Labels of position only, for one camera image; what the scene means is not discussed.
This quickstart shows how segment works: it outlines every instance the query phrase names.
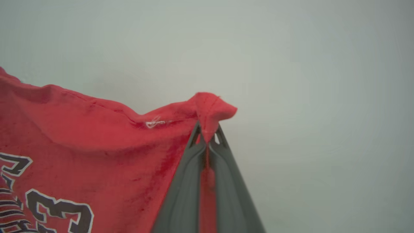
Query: number 3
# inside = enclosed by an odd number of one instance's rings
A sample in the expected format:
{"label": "number 3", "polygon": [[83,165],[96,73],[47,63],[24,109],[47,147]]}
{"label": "number 3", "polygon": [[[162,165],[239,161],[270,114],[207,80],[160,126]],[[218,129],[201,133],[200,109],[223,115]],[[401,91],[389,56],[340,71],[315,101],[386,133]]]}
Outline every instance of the number 3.
{"label": "number 3", "polygon": [[70,220],[68,232],[70,233],[90,233],[94,214],[88,204],[75,203],[69,200],[49,197],[41,192],[31,189],[26,192],[26,205],[32,212],[33,216],[40,222],[46,223],[46,213],[39,211],[39,205],[47,209],[47,215],[58,218],[67,218],[68,214],[77,214],[76,221]]}

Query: red fabric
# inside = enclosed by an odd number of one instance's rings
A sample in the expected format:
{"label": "red fabric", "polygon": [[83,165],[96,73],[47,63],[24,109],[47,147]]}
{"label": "red fabric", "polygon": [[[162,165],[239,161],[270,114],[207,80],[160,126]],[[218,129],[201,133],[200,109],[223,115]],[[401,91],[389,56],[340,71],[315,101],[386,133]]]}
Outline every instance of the red fabric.
{"label": "red fabric", "polygon": [[[10,231],[16,227],[5,223],[27,219],[28,228],[69,232],[80,216],[87,215],[53,213],[54,207],[49,213],[47,206],[38,204],[36,211],[45,218],[41,222],[29,206],[42,196],[54,206],[90,208],[89,232],[150,232],[197,120],[210,140],[218,121],[235,112],[219,97],[197,93],[188,101],[139,115],[123,104],[55,85],[20,83],[0,67],[0,165],[6,177],[0,191],[7,180],[13,183],[10,194],[0,193],[0,201],[17,197],[25,213],[0,217],[0,228]],[[15,163],[7,158],[32,162],[13,174],[7,168]],[[202,184],[210,190],[207,182]],[[0,205],[0,214],[12,208]]]}
{"label": "red fabric", "polygon": [[207,166],[200,177],[200,233],[216,233],[216,192],[213,169]]}

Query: red jersey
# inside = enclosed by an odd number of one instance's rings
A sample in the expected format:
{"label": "red jersey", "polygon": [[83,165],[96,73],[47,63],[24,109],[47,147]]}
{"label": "red jersey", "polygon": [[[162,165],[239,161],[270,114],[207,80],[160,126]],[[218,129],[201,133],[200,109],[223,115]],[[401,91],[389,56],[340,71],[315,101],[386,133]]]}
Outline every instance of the red jersey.
{"label": "red jersey", "polygon": [[0,68],[0,232],[149,233],[195,124],[209,141],[235,112],[197,93],[139,115]]}

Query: white background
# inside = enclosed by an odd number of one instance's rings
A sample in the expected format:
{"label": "white background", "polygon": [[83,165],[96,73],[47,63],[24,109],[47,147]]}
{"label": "white background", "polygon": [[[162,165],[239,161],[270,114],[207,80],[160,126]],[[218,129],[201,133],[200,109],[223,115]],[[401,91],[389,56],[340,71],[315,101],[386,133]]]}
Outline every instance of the white background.
{"label": "white background", "polygon": [[220,95],[268,233],[414,232],[413,0],[1,0],[0,66],[139,114]]}

